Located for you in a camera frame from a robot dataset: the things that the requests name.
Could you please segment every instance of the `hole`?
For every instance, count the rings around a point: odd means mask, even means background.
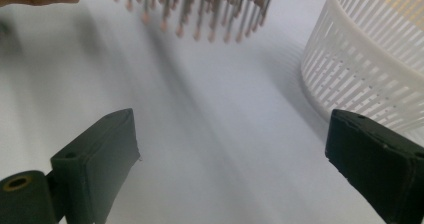
[[[18,176],[8,181],[3,186],[3,190],[7,192],[16,191],[27,186],[30,182],[31,178],[29,176]]]
[[[25,184],[26,182],[27,182],[26,178],[19,178],[17,180],[12,181],[11,183],[9,183],[9,187],[16,188],[18,186]]]
[[[77,154],[75,154],[75,153],[73,153],[73,152],[70,152],[70,153],[68,153],[68,154],[66,154],[66,158],[75,158],[77,156]]]

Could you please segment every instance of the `metal ring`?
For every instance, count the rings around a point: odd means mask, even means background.
[[[3,190],[12,192],[26,187],[32,181],[31,176],[17,176],[10,179],[3,185]]]

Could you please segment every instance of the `black holder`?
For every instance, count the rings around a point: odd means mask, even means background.
[[[421,224],[424,148],[365,116],[334,110],[326,156],[386,223]]]
[[[1,224],[104,224],[140,158],[131,109],[111,113],[51,158],[45,176],[27,171],[0,182]]]

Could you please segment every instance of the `white surface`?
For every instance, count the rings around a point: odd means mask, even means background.
[[[241,45],[178,40],[111,0],[3,9],[22,49],[0,57],[0,177],[48,172],[97,119],[132,107],[143,161],[108,223],[383,223],[325,158],[328,124],[301,93],[324,1],[274,0]]]

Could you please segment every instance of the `white basket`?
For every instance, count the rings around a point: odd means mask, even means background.
[[[302,76],[326,119],[354,111],[423,143],[424,0],[327,0]]]

